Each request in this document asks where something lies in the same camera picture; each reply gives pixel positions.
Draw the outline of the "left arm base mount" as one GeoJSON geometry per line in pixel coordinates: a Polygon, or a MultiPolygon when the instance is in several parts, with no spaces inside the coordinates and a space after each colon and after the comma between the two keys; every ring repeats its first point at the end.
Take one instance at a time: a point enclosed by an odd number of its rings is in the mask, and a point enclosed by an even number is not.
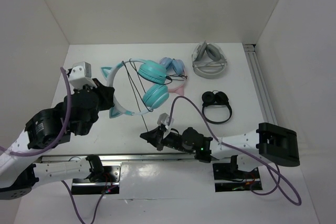
{"type": "Polygon", "coordinates": [[[75,178],[71,182],[73,195],[117,195],[120,192],[121,162],[102,161],[104,172],[93,181],[75,178]]]}

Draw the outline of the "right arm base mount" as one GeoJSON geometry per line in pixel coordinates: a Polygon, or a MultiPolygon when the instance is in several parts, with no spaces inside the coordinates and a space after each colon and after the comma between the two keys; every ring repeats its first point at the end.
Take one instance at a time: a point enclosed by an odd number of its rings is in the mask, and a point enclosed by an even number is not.
{"type": "Polygon", "coordinates": [[[237,163],[237,155],[227,161],[212,163],[215,192],[247,191],[250,186],[254,190],[262,190],[258,168],[242,171],[237,163]]]}

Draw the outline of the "teal cat-ear headphones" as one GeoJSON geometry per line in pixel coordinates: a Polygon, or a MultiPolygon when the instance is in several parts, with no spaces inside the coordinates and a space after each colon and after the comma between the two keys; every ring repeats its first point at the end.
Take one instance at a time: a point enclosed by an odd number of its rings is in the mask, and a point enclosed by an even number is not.
{"type": "Polygon", "coordinates": [[[139,69],[137,70],[137,74],[141,78],[153,83],[153,86],[149,88],[142,97],[145,109],[139,112],[129,111],[117,101],[116,97],[113,97],[114,107],[109,110],[109,118],[111,119],[117,118],[121,115],[134,116],[147,114],[159,108],[169,98],[168,87],[165,83],[166,80],[169,79],[166,74],[166,68],[152,60],[135,58],[126,62],[123,61],[114,67],[101,67],[100,70],[107,81],[107,86],[113,87],[114,78],[117,72],[121,68],[125,67],[126,64],[135,62],[141,63],[139,69]]]}

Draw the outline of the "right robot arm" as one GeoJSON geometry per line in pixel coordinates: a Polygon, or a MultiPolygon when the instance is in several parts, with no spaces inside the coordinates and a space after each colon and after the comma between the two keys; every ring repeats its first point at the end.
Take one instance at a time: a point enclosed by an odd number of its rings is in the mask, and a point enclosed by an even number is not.
{"type": "Polygon", "coordinates": [[[295,131],[270,123],[260,123],[256,130],[229,137],[207,137],[192,127],[183,133],[168,131],[164,125],[140,134],[158,151],[164,147],[186,154],[203,163],[226,160],[235,178],[264,165],[274,163],[283,167],[300,165],[295,131]]]}

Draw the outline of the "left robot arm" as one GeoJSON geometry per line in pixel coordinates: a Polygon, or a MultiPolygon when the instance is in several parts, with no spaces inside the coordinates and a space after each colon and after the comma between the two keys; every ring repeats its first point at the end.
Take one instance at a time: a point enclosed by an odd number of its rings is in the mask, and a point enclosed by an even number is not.
{"type": "Polygon", "coordinates": [[[56,145],[70,141],[72,134],[84,136],[98,120],[100,111],[114,106],[114,88],[93,80],[95,87],[75,90],[71,102],[67,98],[54,108],[34,115],[19,138],[1,154],[1,199],[20,198],[33,189],[67,179],[99,181],[104,168],[98,155],[61,163],[37,163],[43,149],[52,142],[56,145]]]}

